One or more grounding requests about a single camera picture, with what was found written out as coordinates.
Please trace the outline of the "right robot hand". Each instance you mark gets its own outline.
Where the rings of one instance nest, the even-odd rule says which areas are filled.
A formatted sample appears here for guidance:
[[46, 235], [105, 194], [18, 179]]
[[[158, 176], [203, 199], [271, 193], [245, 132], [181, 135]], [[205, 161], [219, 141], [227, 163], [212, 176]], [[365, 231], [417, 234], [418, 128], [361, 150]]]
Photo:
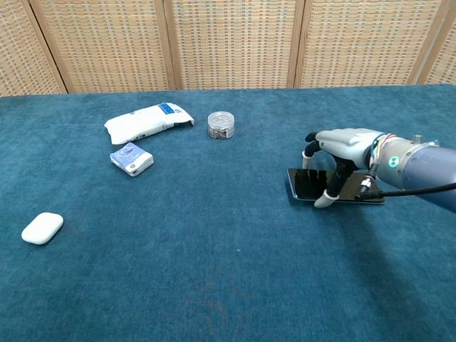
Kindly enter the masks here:
[[323, 194], [315, 201], [314, 207], [326, 208], [338, 200], [343, 186], [356, 170], [368, 172], [361, 182], [359, 192], [370, 190], [377, 167], [376, 148], [386, 136], [386, 133], [366, 128], [344, 128], [309, 133], [305, 138], [308, 145], [302, 152], [302, 167], [309, 169], [313, 156], [318, 151], [327, 152], [336, 161], [336, 171]]

